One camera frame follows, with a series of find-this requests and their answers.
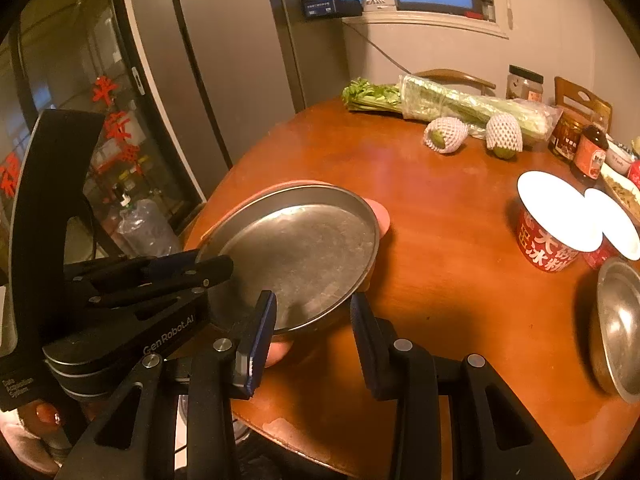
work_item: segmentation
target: window sill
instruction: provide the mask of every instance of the window sill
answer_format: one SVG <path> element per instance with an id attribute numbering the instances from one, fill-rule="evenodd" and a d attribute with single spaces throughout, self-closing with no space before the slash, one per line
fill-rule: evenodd
<path id="1" fill-rule="evenodd" d="M 460 28 L 488 34 L 508 40 L 508 35 L 497 23 L 475 20 L 455 14 L 441 14 L 439 12 L 420 12 L 417 10 L 372 10 L 364 12 L 362 16 L 343 18 L 343 22 L 350 25 L 369 23 L 409 23 L 412 25 L 432 25 L 435 27 Z"/>

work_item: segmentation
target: round wooden dining table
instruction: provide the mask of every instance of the round wooden dining table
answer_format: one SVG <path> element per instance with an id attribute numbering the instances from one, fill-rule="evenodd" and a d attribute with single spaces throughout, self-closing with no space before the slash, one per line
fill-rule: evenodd
<path id="1" fill-rule="evenodd" d="M 607 466 L 640 405 L 601 391 L 589 366 L 596 272 L 580 257 L 557 274 L 517 245 L 516 183 L 529 170 L 578 189 L 545 146 L 504 161 L 469 137 L 452 155 L 422 143 L 424 124 L 348 112 L 339 100 L 279 124 L 228 173 L 200 213 L 186 248 L 226 212 L 289 180 L 321 180 L 380 202 L 391 228 L 367 292 L 376 316 L 431 354 L 482 354 L 532 413 L 576 478 Z M 443 478 L 450 478 L 442 399 Z M 366 389 L 348 316 L 298 336 L 234 414 L 269 439 L 349 476 L 388 476 L 396 404 Z"/>

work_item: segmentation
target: round baking pan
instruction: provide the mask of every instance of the round baking pan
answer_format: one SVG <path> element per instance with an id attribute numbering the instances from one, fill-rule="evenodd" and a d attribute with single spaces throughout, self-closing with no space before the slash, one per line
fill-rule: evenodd
<path id="1" fill-rule="evenodd" d="M 211 321 L 233 333 L 262 290 L 278 300 L 275 340 L 327 321 L 373 268 L 380 229 L 367 202 L 321 184 L 269 192 L 210 233 L 197 261 L 228 254 L 230 280 L 211 287 Z"/>

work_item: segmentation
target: metal pivot bolt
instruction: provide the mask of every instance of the metal pivot bolt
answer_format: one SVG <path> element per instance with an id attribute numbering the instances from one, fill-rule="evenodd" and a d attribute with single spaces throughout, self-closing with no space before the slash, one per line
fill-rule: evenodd
<path id="1" fill-rule="evenodd" d="M 226 352 L 231 348 L 231 339 L 227 339 L 226 337 L 218 339 L 215 343 L 213 343 L 213 348 L 215 348 L 218 352 Z"/>
<path id="2" fill-rule="evenodd" d="M 466 358 L 467 362 L 472 365 L 473 368 L 482 368 L 486 363 L 484 357 L 478 354 L 471 354 Z"/>
<path id="3" fill-rule="evenodd" d="M 145 368 L 153 368 L 160 364 L 161 359 L 158 354 L 149 354 L 142 359 L 142 364 Z"/>
<path id="4" fill-rule="evenodd" d="M 394 341 L 394 348 L 401 352 L 408 352 L 414 345 L 408 339 L 396 339 Z"/>

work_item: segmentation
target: sauce bottle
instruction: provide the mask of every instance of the sauce bottle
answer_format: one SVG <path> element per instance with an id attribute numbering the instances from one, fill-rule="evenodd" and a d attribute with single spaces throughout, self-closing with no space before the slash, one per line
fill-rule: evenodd
<path id="1" fill-rule="evenodd" d="M 578 149 L 571 164 L 571 172 L 585 186 L 594 186 L 600 176 L 609 149 L 607 134 L 597 124 L 588 124 L 582 130 Z"/>

